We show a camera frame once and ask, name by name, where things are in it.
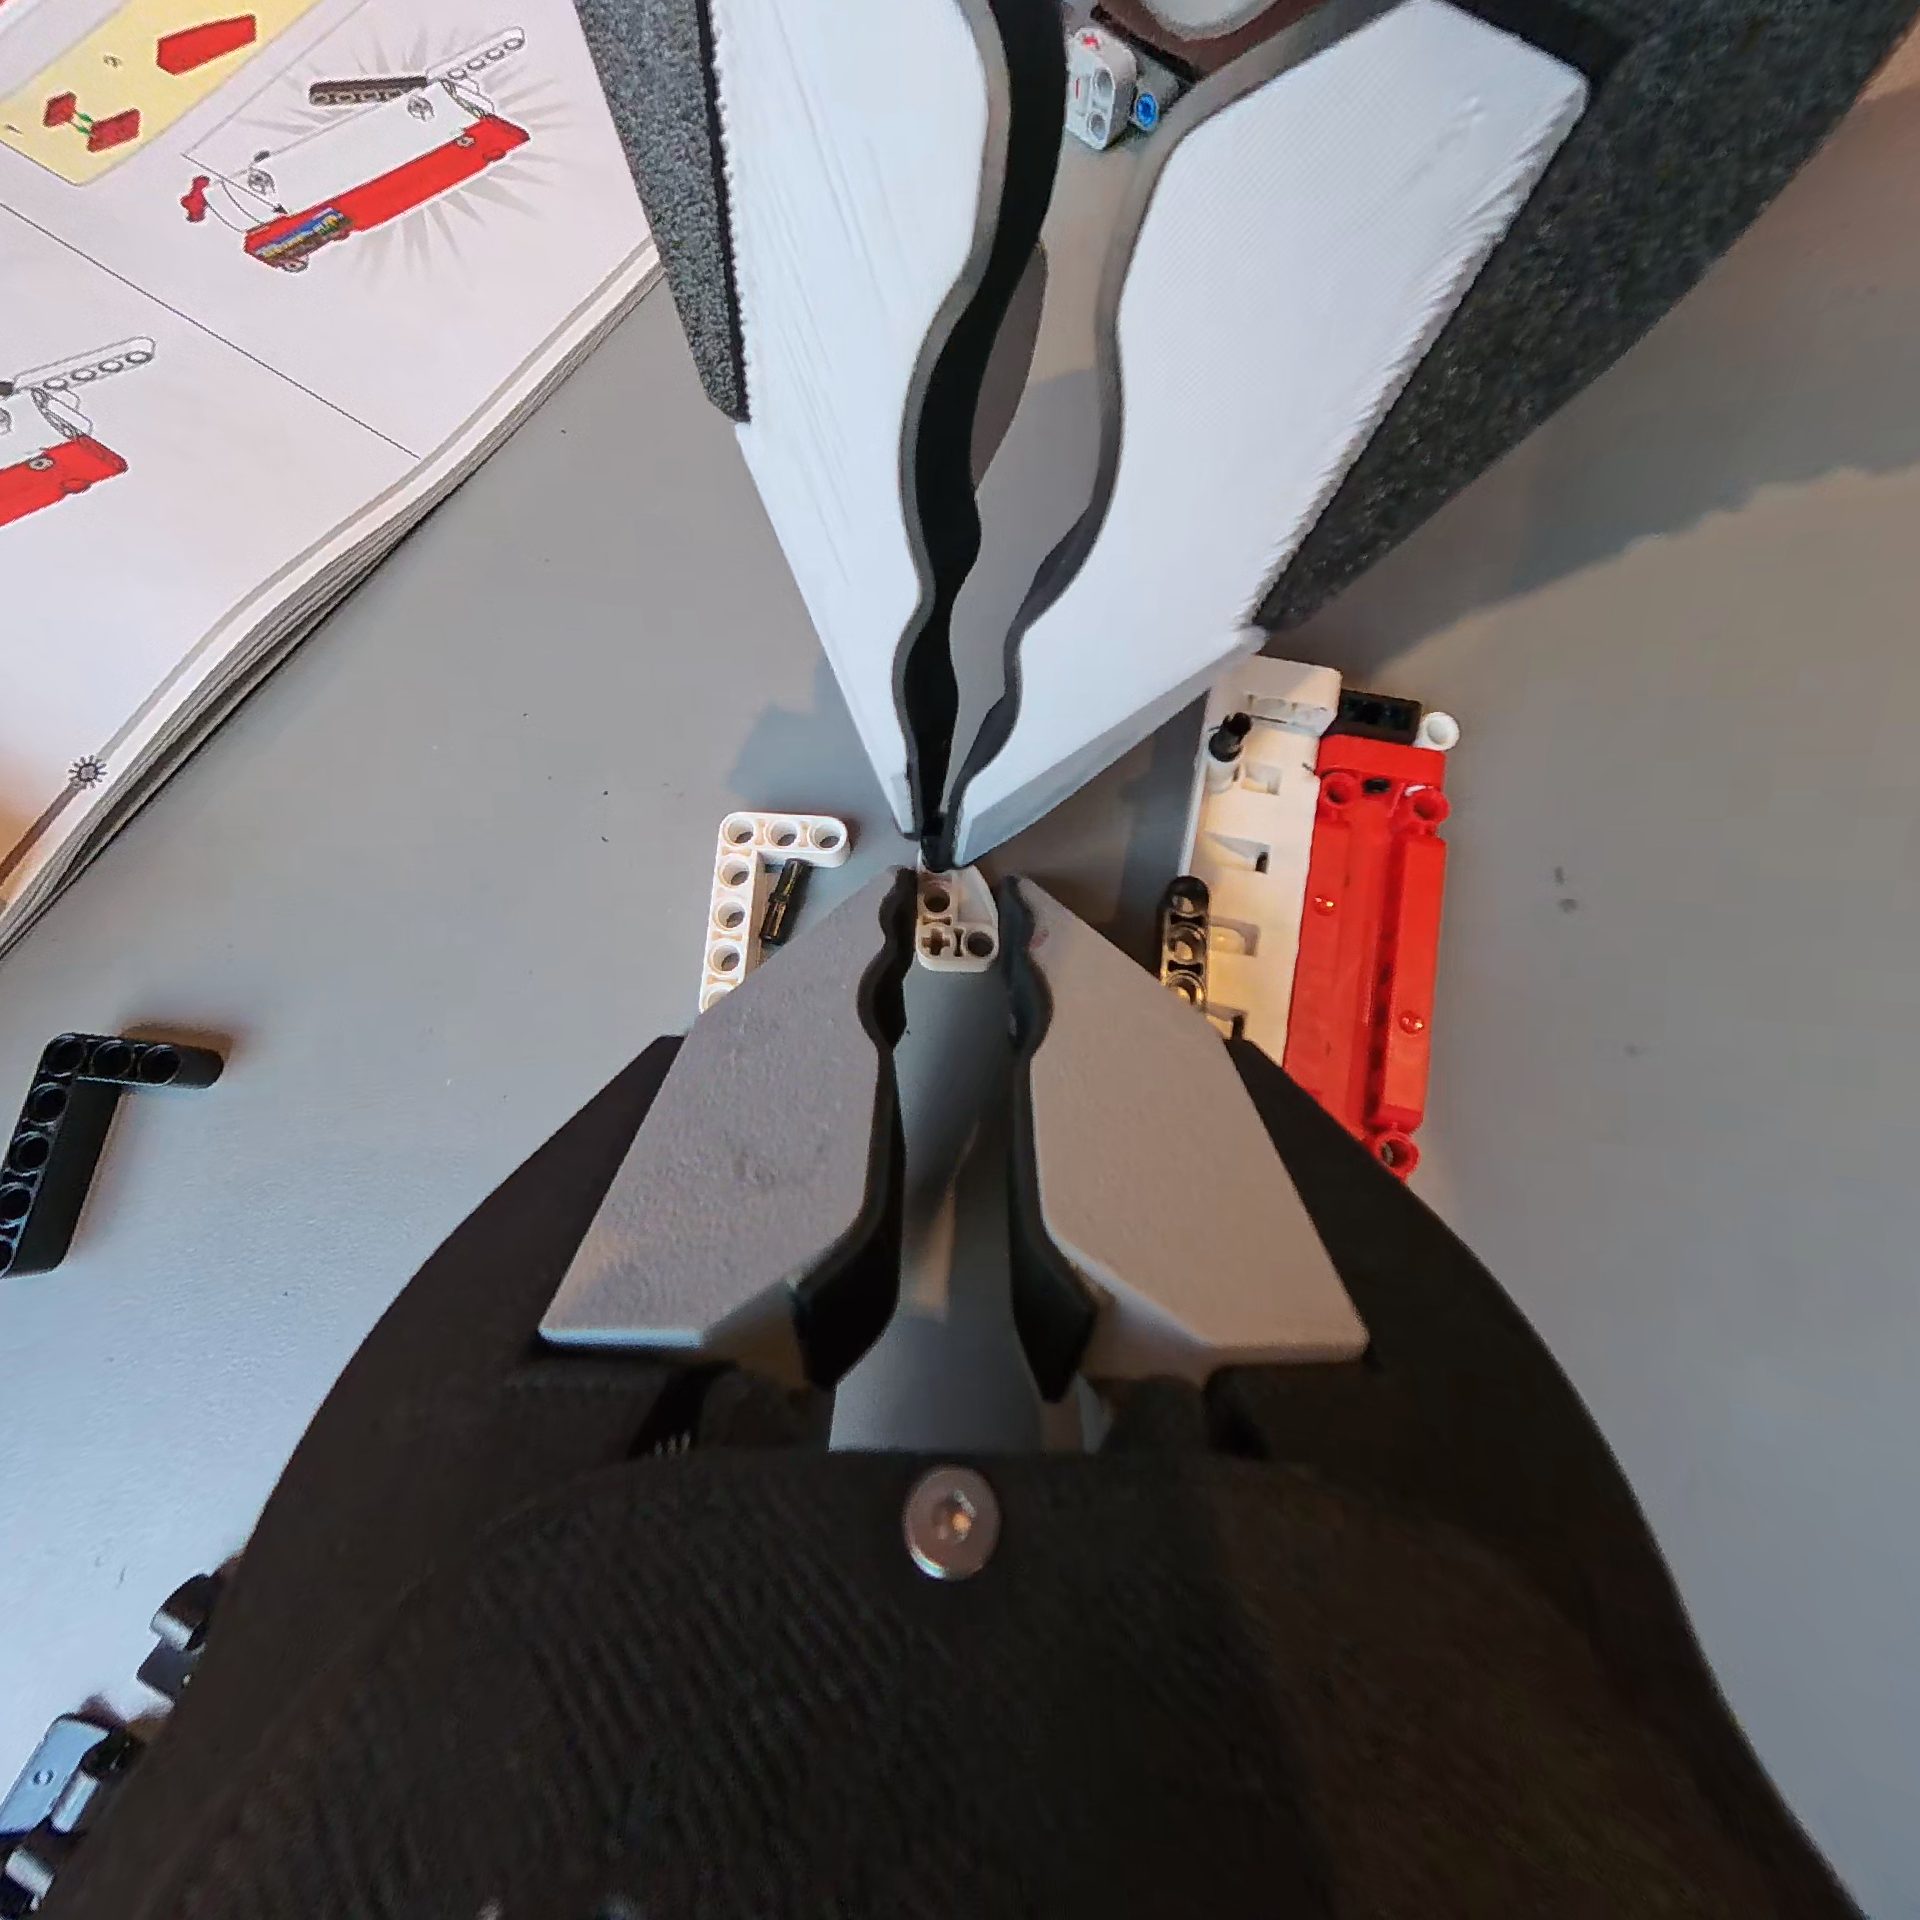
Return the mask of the grey desk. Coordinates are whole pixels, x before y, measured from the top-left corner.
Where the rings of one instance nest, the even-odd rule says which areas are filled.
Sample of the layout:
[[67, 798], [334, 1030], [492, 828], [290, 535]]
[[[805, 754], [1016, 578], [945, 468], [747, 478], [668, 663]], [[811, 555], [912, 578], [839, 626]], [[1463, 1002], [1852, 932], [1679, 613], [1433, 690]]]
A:
[[[1914, 38], [1591, 389], [1286, 635], [1452, 711], [1415, 1187], [1546, 1330], [1778, 1785], [1914, 1915]], [[5, 1285], [5, 1783], [132, 1712], [446, 1233], [680, 1023], [730, 805], [876, 807], [668, 298], [5, 957], [231, 1047]]]

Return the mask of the open instruction booklet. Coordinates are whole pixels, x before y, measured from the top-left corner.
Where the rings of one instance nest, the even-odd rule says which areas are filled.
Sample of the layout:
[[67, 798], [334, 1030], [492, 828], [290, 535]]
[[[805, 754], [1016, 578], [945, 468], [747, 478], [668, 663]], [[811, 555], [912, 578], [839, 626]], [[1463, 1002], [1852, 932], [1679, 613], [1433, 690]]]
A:
[[5, 5], [5, 947], [658, 280], [586, 18]]

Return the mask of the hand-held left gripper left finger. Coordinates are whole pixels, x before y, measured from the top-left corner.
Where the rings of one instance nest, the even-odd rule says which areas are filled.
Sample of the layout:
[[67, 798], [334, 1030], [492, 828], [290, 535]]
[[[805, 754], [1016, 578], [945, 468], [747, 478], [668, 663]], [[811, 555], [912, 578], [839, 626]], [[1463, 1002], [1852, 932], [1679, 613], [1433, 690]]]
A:
[[885, 872], [686, 1030], [541, 1338], [830, 1390], [899, 1304], [915, 875]]

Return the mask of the white angled brick beam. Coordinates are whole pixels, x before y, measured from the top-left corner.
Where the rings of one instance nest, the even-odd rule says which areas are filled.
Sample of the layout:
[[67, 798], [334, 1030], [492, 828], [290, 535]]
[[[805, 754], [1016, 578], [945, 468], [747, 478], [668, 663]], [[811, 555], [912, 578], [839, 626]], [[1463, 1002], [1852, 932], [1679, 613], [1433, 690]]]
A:
[[780, 809], [738, 809], [723, 816], [717, 832], [707, 929], [702, 935], [700, 1014], [733, 995], [770, 954], [780, 949], [763, 947], [758, 938], [767, 889], [777, 868], [789, 860], [804, 862], [811, 868], [804, 892], [805, 902], [811, 879], [818, 872], [841, 868], [851, 850], [852, 832], [839, 816]]

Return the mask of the pile of brick pieces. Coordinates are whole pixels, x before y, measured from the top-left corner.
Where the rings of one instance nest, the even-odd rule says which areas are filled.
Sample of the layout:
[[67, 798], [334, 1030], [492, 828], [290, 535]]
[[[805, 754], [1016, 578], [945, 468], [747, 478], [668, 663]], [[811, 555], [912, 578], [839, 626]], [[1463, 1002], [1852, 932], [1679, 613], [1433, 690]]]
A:
[[[82, 1030], [49, 1040], [5, 1147], [5, 1277], [44, 1275], [67, 1256], [126, 1093], [199, 1090], [221, 1075], [223, 1057], [201, 1044]], [[5, 1796], [5, 1915], [42, 1908], [82, 1828], [138, 1757], [138, 1735], [112, 1720], [64, 1714], [49, 1723]]]

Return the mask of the white perforated brick plate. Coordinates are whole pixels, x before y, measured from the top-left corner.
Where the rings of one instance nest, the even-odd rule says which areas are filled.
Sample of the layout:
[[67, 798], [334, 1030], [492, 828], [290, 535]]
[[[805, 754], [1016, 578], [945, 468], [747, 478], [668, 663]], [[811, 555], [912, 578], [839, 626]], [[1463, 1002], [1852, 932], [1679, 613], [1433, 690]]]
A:
[[915, 966], [927, 972], [976, 976], [997, 964], [995, 892], [976, 866], [918, 868]]

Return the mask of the black straight five-hole beam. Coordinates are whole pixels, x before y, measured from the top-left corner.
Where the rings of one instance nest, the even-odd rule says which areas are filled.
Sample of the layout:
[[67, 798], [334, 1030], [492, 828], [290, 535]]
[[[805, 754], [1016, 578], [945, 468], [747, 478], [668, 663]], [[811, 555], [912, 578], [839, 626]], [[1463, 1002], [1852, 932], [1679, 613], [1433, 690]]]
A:
[[1211, 981], [1211, 889], [1190, 874], [1176, 875], [1157, 904], [1159, 961], [1157, 977], [1166, 991], [1192, 1006], [1207, 1007]]

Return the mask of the toy brick race car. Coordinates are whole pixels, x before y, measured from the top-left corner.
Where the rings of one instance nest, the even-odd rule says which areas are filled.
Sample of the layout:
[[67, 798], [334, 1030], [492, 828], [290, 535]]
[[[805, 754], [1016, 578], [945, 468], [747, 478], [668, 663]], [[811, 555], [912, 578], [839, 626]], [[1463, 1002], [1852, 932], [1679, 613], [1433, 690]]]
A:
[[1091, 13], [1067, 24], [1064, 69], [1064, 131], [1091, 153], [1151, 136], [1188, 93], [1188, 81], [1143, 41]]

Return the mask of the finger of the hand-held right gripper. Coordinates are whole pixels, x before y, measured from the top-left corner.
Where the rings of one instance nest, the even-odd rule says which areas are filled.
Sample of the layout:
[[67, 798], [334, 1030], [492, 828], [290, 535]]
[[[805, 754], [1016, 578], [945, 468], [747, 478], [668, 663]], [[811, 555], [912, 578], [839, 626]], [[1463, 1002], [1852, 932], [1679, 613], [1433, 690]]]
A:
[[973, 428], [1054, 187], [1054, 5], [707, 21], [737, 441], [899, 829], [942, 836]]
[[1093, 493], [1005, 638], [945, 858], [1261, 644], [1257, 609], [1583, 115], [1529, 11], [1322, 5], [1149, 142], [1093, 302]]

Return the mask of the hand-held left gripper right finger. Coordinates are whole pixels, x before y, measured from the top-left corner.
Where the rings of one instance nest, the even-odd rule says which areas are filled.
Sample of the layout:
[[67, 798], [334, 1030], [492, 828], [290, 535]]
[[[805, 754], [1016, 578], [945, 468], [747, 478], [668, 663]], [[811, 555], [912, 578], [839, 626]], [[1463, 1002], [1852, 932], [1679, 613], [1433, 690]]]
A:
[[1028, 879], [1002, 883], [1010, 1300], [1045, 1403], [1347, 1364], [1368, 1328], [1227, 1041]]

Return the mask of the red and white brick panel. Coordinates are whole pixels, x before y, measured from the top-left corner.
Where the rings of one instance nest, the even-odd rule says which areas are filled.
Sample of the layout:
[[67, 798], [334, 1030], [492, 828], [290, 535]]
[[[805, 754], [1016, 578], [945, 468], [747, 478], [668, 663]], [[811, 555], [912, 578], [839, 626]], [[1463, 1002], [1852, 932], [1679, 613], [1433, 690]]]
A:
[[1403, 1181], [1427, 1110], [1455, 743], [1451, 713], [1329, 665], [1236, 661], [1205, 697], [1176, 866], [1211, 889], [1204, 1016]]

